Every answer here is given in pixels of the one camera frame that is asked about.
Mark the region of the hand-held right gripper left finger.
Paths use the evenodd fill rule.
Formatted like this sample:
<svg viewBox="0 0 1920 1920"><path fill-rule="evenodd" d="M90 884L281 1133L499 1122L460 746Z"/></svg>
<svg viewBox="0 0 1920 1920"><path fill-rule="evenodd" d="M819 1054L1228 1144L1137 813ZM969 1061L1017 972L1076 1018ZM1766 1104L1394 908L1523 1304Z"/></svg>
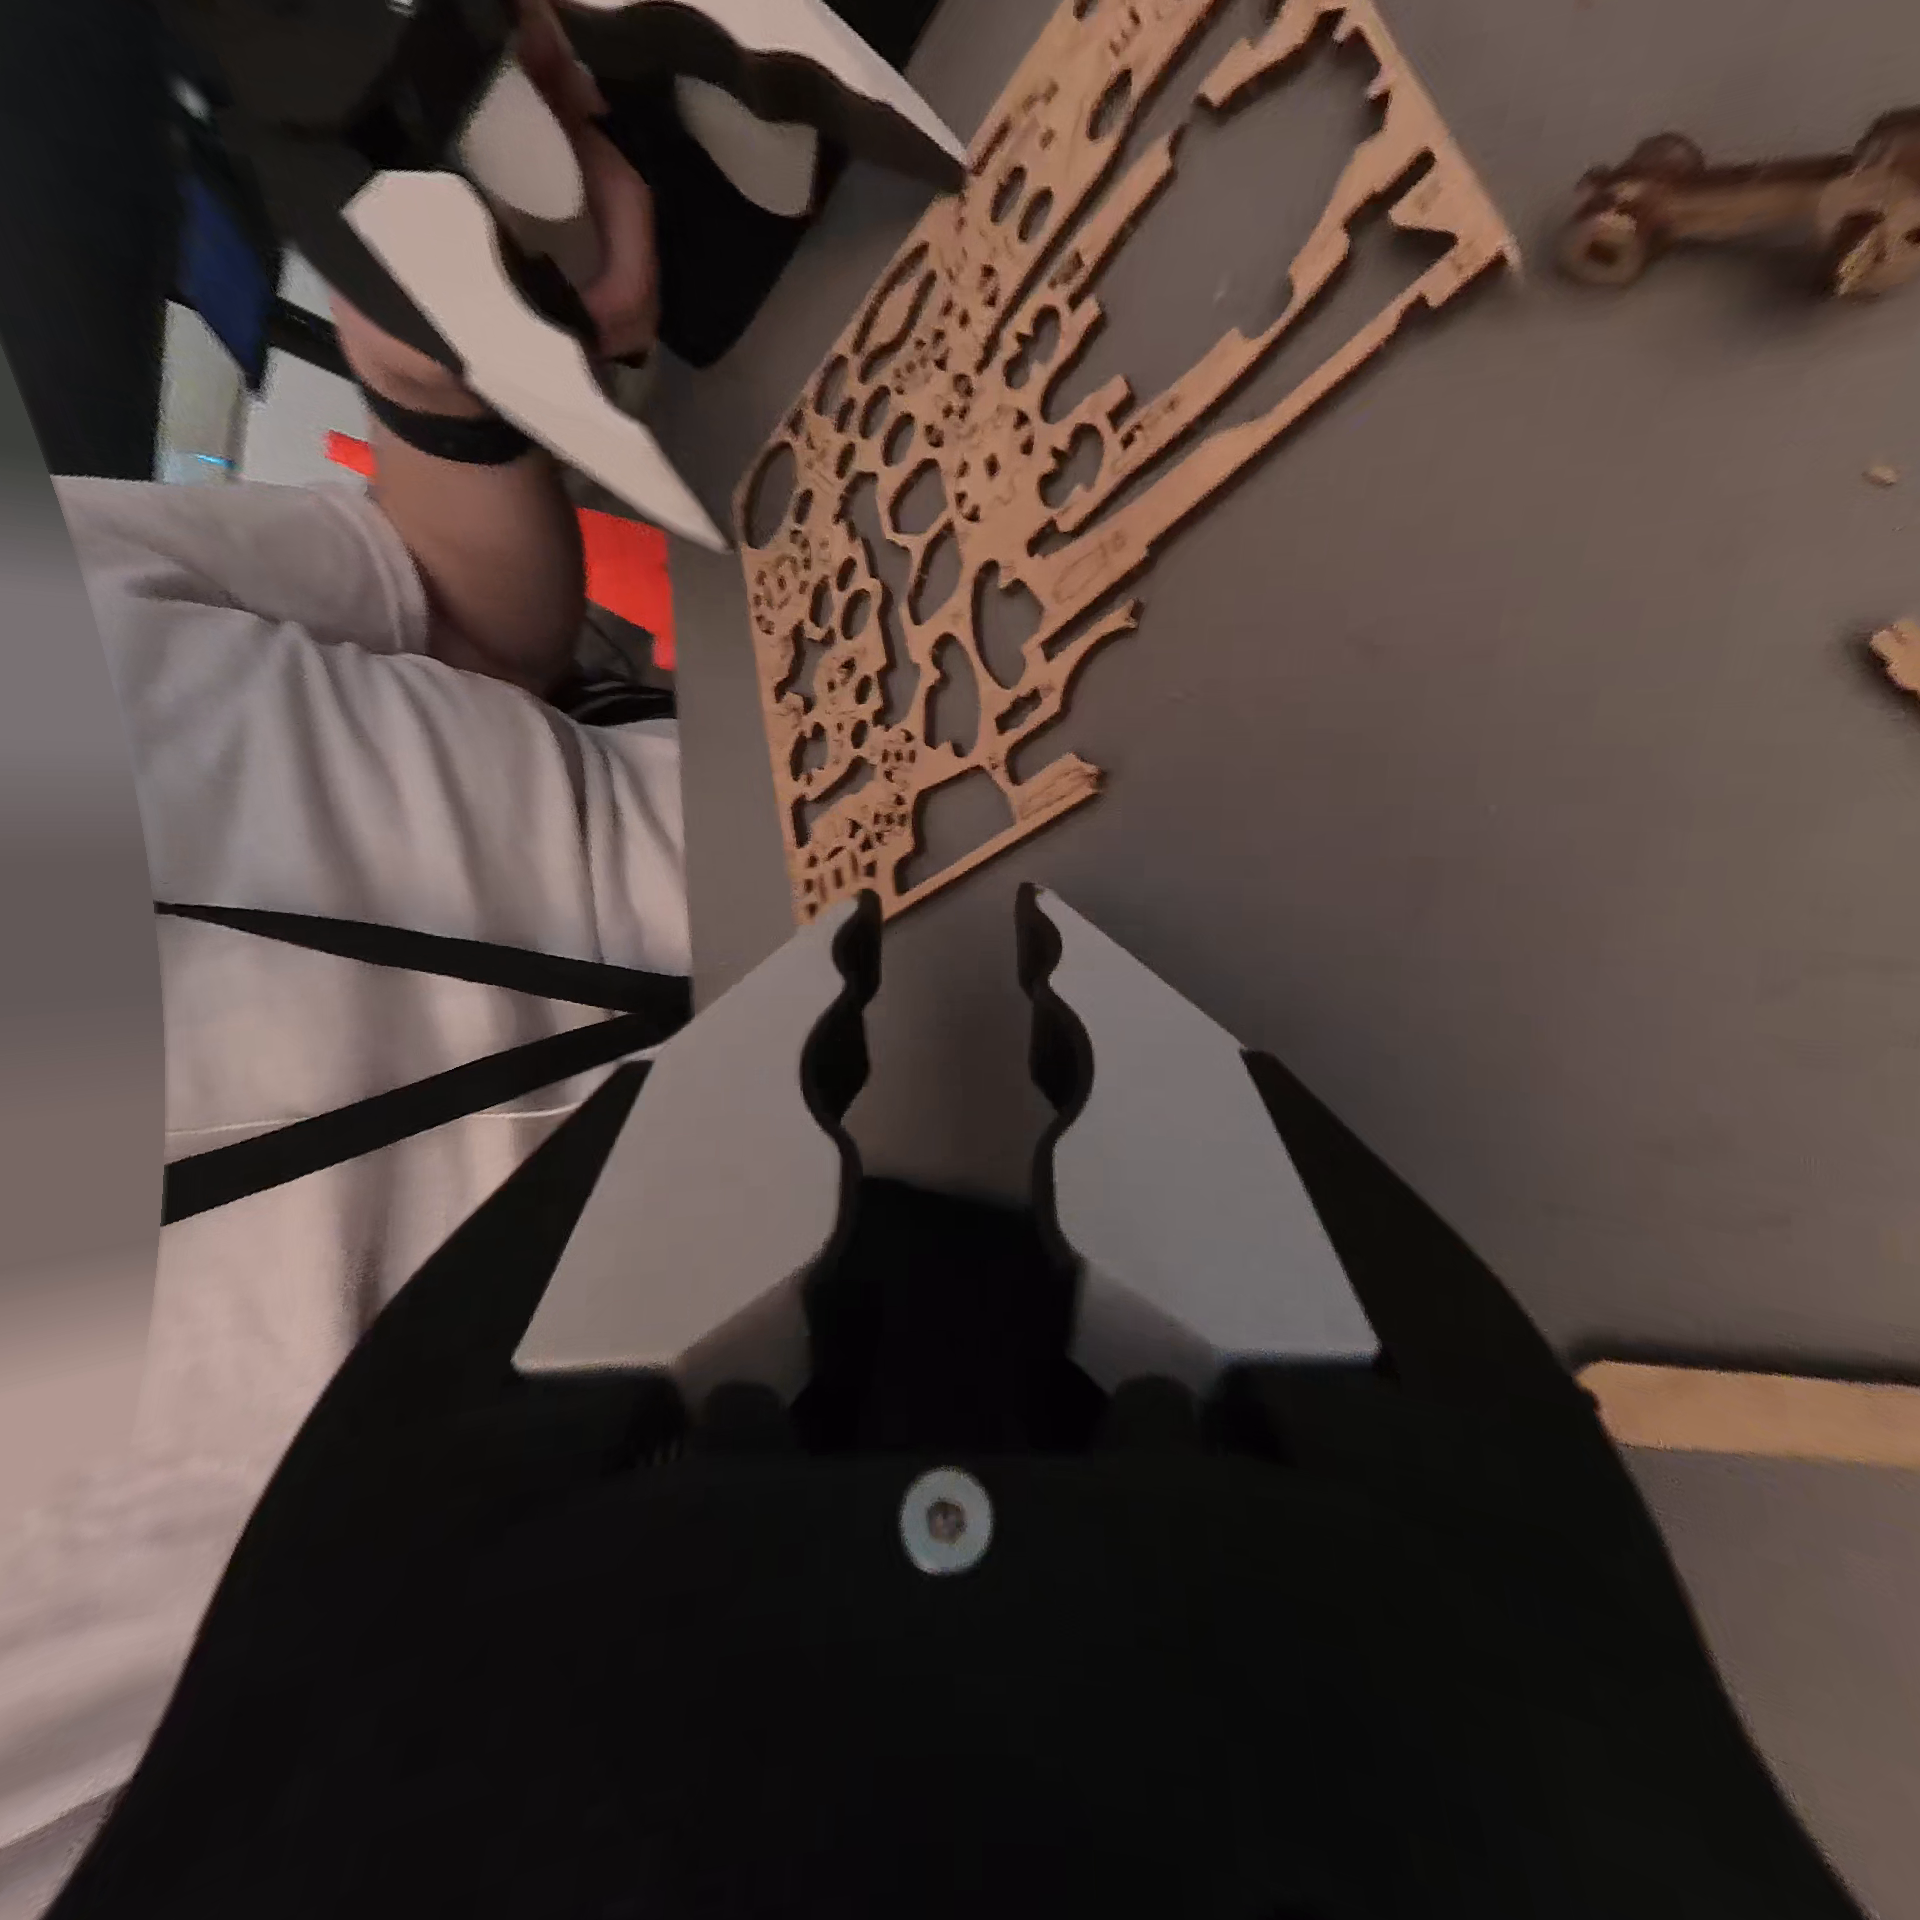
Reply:
<svg viewBox="0 0 1920 1920"><path fill-rule="evenodd" d="M539 1310L526 1377L651 1369L686 1396L809 1378L807 1284L859 1181L881 904L827 908L651 1061Z"/></svg>

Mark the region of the person's left hand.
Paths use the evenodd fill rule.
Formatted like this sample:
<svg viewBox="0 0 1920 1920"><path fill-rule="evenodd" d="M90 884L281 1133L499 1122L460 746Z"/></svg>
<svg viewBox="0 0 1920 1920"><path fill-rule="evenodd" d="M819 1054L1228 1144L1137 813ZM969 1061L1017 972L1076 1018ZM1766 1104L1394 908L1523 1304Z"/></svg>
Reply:
<svg viewBox="0 0 1920 1920"><path fill-rule="evenodd" d="M656 346L659 330L651 192L603 130L608 102L575 54L551 5L516 5L516 60L559 117L584 172L596 268L578 288L596 330L596 349L618 365L639 365Z"/></svg>

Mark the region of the person's left forearm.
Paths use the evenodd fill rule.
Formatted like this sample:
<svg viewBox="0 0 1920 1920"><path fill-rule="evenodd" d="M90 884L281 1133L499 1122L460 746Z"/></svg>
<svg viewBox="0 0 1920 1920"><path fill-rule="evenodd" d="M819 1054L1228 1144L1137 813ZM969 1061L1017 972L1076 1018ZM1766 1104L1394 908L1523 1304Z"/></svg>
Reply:
<svg viewBox="0 0 1920 1920"><path fill-rule="evenodd" d="M427 603L425 651L537 698L569 674L587 612L586 544L562 468L545 448L455 465L374 435L374 500Z"/></svg>

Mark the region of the illustrated instruction booklet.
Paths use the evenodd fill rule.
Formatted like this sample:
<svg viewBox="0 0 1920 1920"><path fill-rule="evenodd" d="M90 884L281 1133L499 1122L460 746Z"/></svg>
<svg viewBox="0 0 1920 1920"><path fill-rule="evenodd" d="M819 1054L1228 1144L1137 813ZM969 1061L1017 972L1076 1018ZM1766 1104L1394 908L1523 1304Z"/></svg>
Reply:
<svg viewBox="0 0 1920 1920"><path fill-rule="evenodd" d="M1624 1449L1918 1472L1918 1387L1594 1360L1576 1374Z"/></svg>

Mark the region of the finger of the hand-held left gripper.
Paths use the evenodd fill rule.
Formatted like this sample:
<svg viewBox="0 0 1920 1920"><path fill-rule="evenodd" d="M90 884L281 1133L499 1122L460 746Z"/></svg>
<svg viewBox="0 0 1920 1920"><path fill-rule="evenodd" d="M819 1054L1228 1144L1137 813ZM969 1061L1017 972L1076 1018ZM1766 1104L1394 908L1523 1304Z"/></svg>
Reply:
<svg viewBox="0 0 1920 1920"><path fill-rule="evenodd" d="M969 153L850 25L819 3L575 3L578 58L599 81L695 81L771 129L803 129L929 186L961 186Z"/></svg>
<svg viewBox="0 0 1920 1920"><path fill-rule="evenodd" d="M582 341L513 284L503 232L463 177L378 174L344 214L486 403L646 521L730 549L655 435L603 393Z"/></svg>

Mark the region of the black wristband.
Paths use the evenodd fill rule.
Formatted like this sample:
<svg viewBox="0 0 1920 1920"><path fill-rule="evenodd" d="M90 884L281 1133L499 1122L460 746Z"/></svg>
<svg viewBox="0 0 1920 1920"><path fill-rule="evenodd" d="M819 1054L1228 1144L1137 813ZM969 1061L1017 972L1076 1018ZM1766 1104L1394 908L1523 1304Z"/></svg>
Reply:
<svg viewBox="0 0 1920 1920"><path fill-rule="evenodd" d="M444 465L499 468L537 448L532 436L495 412L446 416L401 404L370 387L361 387L360 393L370 420L390 440Z"/></svg>

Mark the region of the laser-cut wooden parts sheet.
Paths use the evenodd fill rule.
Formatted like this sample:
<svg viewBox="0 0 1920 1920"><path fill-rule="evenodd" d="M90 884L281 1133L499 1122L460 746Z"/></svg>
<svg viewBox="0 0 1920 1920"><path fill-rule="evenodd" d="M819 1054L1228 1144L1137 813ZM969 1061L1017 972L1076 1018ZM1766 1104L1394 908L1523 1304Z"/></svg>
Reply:
<svg viewBox="0 0 1920 1920"><path fill-rule="evenodd" d="M1102 773L1017 757L1131 633L1160 549L1388 348L1521 242L1379 5L1286 3L1199 83L1216 121L1327 32L1363 52L1361 132L1257 333L1160 396L1047 408L1097 333L1097 281L1177 165L1121 162L1220 5L1058 5L737 492L760 715L798 924L884 918L1090 802Z"/></svg>

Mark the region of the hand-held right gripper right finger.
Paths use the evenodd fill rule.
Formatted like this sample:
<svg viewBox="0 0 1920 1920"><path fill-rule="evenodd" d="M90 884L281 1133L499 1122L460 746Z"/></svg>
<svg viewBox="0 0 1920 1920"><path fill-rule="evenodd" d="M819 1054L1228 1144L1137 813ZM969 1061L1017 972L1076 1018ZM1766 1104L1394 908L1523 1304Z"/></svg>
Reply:
<svg viewBox="0 0 1920 1920"><path fill-rule="evenodd" d="M1377 1330L1242 1042L1063 896L1025 884L1035 1213L1074 1280L1073 1362L1206 1396L1232 1368L1363 1368Z"/></svg>

